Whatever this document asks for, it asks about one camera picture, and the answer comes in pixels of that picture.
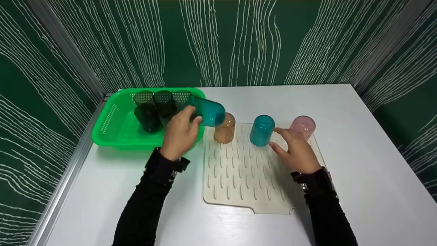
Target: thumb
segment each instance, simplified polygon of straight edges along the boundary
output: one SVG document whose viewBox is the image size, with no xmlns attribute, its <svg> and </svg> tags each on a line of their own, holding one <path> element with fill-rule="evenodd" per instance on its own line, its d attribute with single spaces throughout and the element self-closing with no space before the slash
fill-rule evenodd
<svg viewBox="0 0 437 246">
<path fill-rule="evenodd" d="M 283 150 L 277 143 L 270 142 L 270 147 L 273 149 L 273 151 L 281 158 L 282 160 L 288 159 L 289 153 Z"/>
<path fill-rule="evenodd" d="M 197 116 L 192 122 L 191 122 L 191 128 L 190 128 L 190 134 L 197 135 L 199 132 L 199 125 L 200 122 L 202 122 L 202 116 Z"/>
</svg>

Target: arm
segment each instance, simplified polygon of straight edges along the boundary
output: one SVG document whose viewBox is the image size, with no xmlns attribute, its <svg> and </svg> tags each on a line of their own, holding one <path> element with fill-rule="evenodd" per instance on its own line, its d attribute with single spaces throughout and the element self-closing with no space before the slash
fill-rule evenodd
<svg viewBox="0 0 437 246">
<path fill-rule="evenodd" d="M 305 195 L 311 214 L 312 228 L 317 246 L 357 246 L 346 215 L 341 209 L 335 191 L 311 196 Z"/>
<path fill-rule="evenodd" d="M 115 230 L 113 246 L 153 246 L 164 200 L 177 172 L 189 161 L 182 156 L 193 147 L 201 117 L 190 124 L 195 108 L 187 106 L 167 125 L 161 149 L 155 150 L 126 204 Z"/>
<path fill-rule="evenodd" d="M 285 151 L 278 144 L 270 142 L 270 146 L 283 164 L 290 170 L 309 178 L 307 181 L 312 180 L 314 183 L 327 185 L 322 167 L 309 143 L 293 130 L 274 128 L 273 131 L 279 133 L 288 145 L 288 151 Z M 312 192 L 309 189 L 305 194 L 316 245 L 358 245 L 335 191 L 332 189 L 323 189 L 323 191 Z"/>
<path fill-rule="evenodd" d="M 140 183 L 121 213 L 115 230 L 114 246 L 152 246 L 155 244 L 161 210 L 172 184 L 171 180 L 165 186 L 161 185 L 152 181 L 144 172 Z"/>
</svg>

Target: drying mat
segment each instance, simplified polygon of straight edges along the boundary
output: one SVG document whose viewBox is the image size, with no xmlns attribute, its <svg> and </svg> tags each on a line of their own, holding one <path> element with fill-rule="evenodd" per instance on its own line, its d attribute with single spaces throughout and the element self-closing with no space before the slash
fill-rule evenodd
<svg viewBox="0 0 437 246">
<path fill-rule="evenodd" d="M 288 128 L 289 123 L 277 127 Z M 237 123 L 229 144 L 214 140 L 214 128 L 205 129 L 203 199 L 210 204 L 249 207 L 255 214 L 290 214 L 304 207 L 300 185 L 270 148 L 249 141 L 252 123 Z M 272 142 L 287 150 L 281 135 L 273 132 Z M 319 163 L 324 166 L 314 135 L 309 139 Z"/>
</svg>

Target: cup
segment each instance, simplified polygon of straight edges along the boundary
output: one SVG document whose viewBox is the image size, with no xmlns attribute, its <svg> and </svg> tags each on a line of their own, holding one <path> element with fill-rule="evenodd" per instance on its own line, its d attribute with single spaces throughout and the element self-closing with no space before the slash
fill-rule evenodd
<svg viewBox="0 0 437 246">
<path fill-rule="evenodd" d="M 176 103 L 176 114 L 189 105 L 190 96 L 191 92 L 187 90 L 179 90 L 173 93 L 173 99 Z"/>
<path fill-rule="evenodd" d="M 257 147 L 264 147 L 270 142 L 270 137 L 275 127 L 274 120 L 268 115 L 260 115 L 255 118 L 250 131 L 249 139 Z"/>
<path fill-rule="evenodd" d="M 153 102 L 158 110 L 159 118 L 164 129 L 167 128 L 171 118 L 176 115 L 176 102 L 173 99 L 173 93 L 167 90 L 158 91 L 153 95 Z"/>
<path fill-rule="evenodd" d="M 218 102 L 191 95 L 188 104 L 196 107 L 193 118 L 202 116 L 201 125 L 216 127 L 225 120 L 225 108 Z"/>
<path fill-rule="evenodd" d="M 143 103 L 153 103 L 153 92 L 151 91 L 140 91 L 134 95 L 133 100 L 137 106 Z"/>
<path fill-rule="evenodd" d="M 221 144 L 228 144 L 234 139 L 234 133 L 235 118 L 232 114 L 226 112 L 223 123 L 215 127 L 214 139 Z"/>
<path fill-rule="evenodd" d="M 135 108 L 134 114 L 144 131 L 154 133 L 160 129 L 161 121 L 153 103 L 140 104 Z"/>
<path fill-rule="evenodd" d="M 302 115 L 293 120 L 290 129 L 301 134 L 305 141 L 308 141 L 316 130 L 316 123 L 310 117 Z"/>
</svg>

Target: wrist strap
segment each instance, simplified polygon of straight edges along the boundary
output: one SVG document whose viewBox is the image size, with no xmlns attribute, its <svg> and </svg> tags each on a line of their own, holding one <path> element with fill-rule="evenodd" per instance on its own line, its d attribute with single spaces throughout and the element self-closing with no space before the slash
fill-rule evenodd
<svg viewBox="0 0 437 246">
<path fill-rule="evenodd" d="M 312 174 L 292 172 L 291 176 L 296 183 L 304 184 L 304 191 L 310 195 L 334 192 L 331 177 L 325 167 Z"/>
<path fill-rule="evenodd" d="M 173 162 L 163 157 L 160 149 L 161 147 L 156 147 L 153 150 L 146 163 L 144 175 L 156 183 L 166 185 L 172 178 L 174 179 L 177 172 L 185 171 L 190 161 L 181 157 L 180 160 Z"/>
</svg>

